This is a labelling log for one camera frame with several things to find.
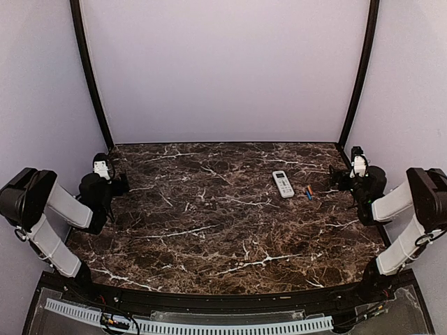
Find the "white remote control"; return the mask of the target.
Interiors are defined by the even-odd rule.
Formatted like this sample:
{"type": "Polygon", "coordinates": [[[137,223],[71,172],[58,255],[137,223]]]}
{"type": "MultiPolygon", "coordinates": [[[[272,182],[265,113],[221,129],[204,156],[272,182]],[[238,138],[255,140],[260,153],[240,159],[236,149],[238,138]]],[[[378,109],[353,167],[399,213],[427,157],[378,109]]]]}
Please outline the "white remote control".
{"type": "Polygon", "coordinates": [[[274,171],[272,177],[282,198],[291,198],[295,195],[293,187],[283,170],[274,171]]]}

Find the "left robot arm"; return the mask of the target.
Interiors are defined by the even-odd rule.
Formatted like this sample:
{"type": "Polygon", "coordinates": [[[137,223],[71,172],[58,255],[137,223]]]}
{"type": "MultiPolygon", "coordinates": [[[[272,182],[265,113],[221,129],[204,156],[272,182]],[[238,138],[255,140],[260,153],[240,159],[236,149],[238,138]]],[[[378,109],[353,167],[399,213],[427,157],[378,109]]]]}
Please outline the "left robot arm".
{"type": "Polygon", "coordinates": [[[49,209],[71,227],[97,235],[113,221],[112,199],[130,191],[125,174],[106,179],[98,173],[85,175],[79,196],[59,184],[57,173],[26,167],[1,189],[1,215],[15,228],[16,236],[29,242],[43,260],[74,281],[72,294],[83,304],[98,299],[98,288],[90,283],[89,266],[72,253],[53,230],[45,212],[49,209]]]}

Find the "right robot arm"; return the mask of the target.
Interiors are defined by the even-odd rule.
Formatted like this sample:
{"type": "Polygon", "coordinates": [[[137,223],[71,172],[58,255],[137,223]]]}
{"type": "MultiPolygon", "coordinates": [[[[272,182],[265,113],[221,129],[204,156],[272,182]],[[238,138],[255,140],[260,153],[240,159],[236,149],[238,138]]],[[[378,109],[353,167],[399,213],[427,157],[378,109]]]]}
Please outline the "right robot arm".
{"type": "Polygon", "coordinates": [[[331,185],[351,193],[363,225],[403,225],[392,244],[371,262],[365,272],[369,277],[356,288],[359,300],[370,303],[383,292],[380,278],[396,275],[446,234],[446,173],[410,167],[403,182],[388,193],[386,173],[377,166],[359,172],[329,167],[329,178],[331,185]]]}

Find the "black front rail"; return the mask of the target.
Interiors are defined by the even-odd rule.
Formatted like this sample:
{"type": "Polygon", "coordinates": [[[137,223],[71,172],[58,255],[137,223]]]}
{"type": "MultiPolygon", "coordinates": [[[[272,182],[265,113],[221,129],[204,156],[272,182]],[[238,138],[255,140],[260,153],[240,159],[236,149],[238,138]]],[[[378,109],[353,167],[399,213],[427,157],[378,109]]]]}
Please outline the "black front rail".
{"type": "Polygon", "coordinates": [[[395,297],[393,288],[380,290],[360,283],[260,295],[188,295],[101,284],[93,285],[94,292],[89,295],[75,284],[60,278],[54,282],[54,288],[61,291],[63,297],[73,298],[77,302],[89,300],[107,311],[121,310],[134,315],[149,315],[155,311],[204,314],[304,311],[307,315],[350,315],[358,306],[387,302],[395,297]]]}

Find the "left black frame post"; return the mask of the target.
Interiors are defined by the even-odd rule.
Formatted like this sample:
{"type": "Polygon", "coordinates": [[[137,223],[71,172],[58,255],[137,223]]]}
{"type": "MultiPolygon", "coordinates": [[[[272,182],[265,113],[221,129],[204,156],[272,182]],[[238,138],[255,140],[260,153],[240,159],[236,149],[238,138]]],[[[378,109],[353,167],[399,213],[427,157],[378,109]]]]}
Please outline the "left black frame post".
{"type": "Polygon", "coordinates": [[[108,151],[114,148],[115,143],[112,139],[112,134],[106,119],[106,115],[103,109],[101,98],[99,95],[98,87],[96,84],[96,78],[94,69],[92,66],[89,48],[87,44],[87,36],[85,33],[84,22],[82,19],[81,3],[79,0],[70,0],[71,17],[73,21],[73,28],[75,31],[75,38],[78,45],[78,52],[84,72],[87,88],[91,98],[91,103],[94,108],[96,120],[101,130],[101,135],[105,142],[108,151]]]}

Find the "black frame post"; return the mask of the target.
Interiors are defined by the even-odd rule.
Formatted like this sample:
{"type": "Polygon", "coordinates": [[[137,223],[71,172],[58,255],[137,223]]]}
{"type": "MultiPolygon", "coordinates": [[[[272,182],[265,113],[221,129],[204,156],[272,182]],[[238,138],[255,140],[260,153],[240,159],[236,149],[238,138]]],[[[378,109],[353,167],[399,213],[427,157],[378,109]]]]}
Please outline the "black frame post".
{"type": "Polygon", "coordinates": [[[369,10],[367,16],[367,23],[365,28],[365,36],[362,44],[362,52],[360,55],[358,71],[356,74],[356,79],[353,85],[353,91],[351,94],[351,99],[349,102],[348,110],[346,112],[346,117],[342,127],[341,134],[338,139],[338,146],[341,150],[344,150],[346,143],[348,141],[351,129],[353,127],[353,122],[356,116],[356,112],[360,103],[360,98],[362,95],[362,90],[367,77],[367,70],[369,66],[369,60],[372,53],[372,47],[374,43],[374,37],[376,32],[376,25],[379,16],[379,0],[371,0],[369,2],[369,10]]]}
{"type": "Polygon", "coordinates": [[[75,31],[75,38],[78,45],[78,52],[84,72],[87,88],[91,98],[91,103],[94,108],[96,120],[101,130],[101,135],[105,142],[108,151],[114,148],[115,143],[112,139],[112,134],[106,119],[106,115],[103,109],[101,98],[99,95],[98,87],[96,84],[96,78],[94,69],[92,66],[89,48],[87,44],[87,36],[85,33],[84,22],[82,19],[81,3],[79,0],[70,0],[71,17],[73,21],[73,28],[75,31]]]}

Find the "right black frame post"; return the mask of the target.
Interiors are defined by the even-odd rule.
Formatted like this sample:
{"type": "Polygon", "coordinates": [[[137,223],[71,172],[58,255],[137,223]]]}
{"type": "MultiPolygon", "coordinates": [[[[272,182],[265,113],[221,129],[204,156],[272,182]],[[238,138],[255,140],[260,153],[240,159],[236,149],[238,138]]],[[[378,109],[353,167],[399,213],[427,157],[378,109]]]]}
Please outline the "right black frame post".
{"type": "Polygon", "coordinates": [[[346,112],[346,117],[342,127],[341,134],[338,139],[338,146],[341,150],[344,150],[346,143],[348,141],[351,129],[353,127],[353,122],[356,116],[356,112],[360,103],[360,98],[362,95],[362,90],[367,77],[367,70],[369,66],[369,60],[372,53],[372,47],[374,43],[374,37],[376,32],[376,25],[379,16],[379,0],[371,0],[369,2],[369,10],[367,16],[367,23],[365,28],[365,36],[362,44],[362,52],[360,55],[358,71],[356,74],[356,79],[353,85],[353,91],[351,94],[351,99],[349,102],[348,110],[346,112]]]}

